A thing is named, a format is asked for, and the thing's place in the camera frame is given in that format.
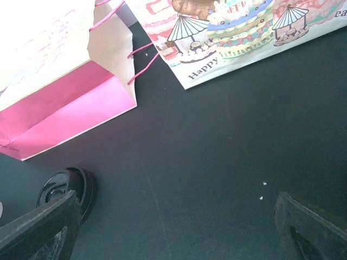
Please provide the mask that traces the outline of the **cream paper bag pink sides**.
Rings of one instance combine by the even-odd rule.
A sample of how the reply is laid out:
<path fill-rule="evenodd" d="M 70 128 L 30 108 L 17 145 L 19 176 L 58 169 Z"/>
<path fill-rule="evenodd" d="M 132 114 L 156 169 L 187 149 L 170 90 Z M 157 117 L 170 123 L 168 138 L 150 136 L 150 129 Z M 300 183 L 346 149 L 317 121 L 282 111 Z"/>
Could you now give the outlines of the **cream paper bag pink sides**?
<path fill-rule="evenodd" d="M 123 1 L 1 1 L 1 153 L 24 161 L 137 106 Z"/>

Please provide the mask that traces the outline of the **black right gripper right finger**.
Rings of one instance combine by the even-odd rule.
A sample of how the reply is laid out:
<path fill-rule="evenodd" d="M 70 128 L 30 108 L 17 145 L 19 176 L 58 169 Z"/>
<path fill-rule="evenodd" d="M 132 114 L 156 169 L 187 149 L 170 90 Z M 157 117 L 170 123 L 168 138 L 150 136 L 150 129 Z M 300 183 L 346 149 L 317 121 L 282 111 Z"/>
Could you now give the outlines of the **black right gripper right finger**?
<path fill-rule="evenodd" d="M 346 259 L 346 221 L 341 218 L 280 192 L 274 220 L 286 259 Z"/>

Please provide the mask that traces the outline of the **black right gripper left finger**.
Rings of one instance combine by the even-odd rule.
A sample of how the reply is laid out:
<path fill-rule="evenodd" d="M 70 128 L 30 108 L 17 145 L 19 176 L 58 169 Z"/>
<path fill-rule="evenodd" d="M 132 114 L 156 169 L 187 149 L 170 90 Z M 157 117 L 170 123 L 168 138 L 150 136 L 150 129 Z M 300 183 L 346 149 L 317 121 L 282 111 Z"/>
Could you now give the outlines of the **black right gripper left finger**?
<path fill-rule="evenodd" d="M 81 212 L 75 191 L 1 227 L 1 259 L 70 259 Z"/>

